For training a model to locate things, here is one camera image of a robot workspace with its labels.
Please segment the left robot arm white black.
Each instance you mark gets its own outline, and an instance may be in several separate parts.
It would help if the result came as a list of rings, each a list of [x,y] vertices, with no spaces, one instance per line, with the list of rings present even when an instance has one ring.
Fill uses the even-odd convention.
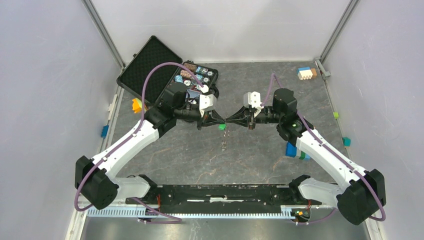
[[[157,190],[149,178],[120,178],[118,172],[141,150],[175,127],[177,120],[196,122],[198,129],[225,122],[215,110],[219,95],[215,86],[200,94],[192,107],[188,106],[186,91],[182,83],[169,84],[157,103],[122,138],[97,155],[91,158],[83,155],[76,161],[74,207],[77,211],[88,209],[79,206],[80,196],[98,210],[115,200],[135,197],[145,204],[156,200]]]

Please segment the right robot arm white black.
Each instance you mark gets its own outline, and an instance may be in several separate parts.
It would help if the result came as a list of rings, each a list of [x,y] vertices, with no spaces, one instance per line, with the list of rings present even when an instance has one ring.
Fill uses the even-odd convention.
[[[318,201],[338,210],[351,224],[367,219],[386,220],[385,178],[377,169],[367,170],[333,147],[297,110],[294,92],[279,88],[272,95],[272,105],[265,106],[258,92],[243,97],[243,107],[226,119],[253,130],[257,124],[275,124],[279,136],[309,155],[335,183],[318,181],[302,175],[289,184],[289,199],[295,204]]]

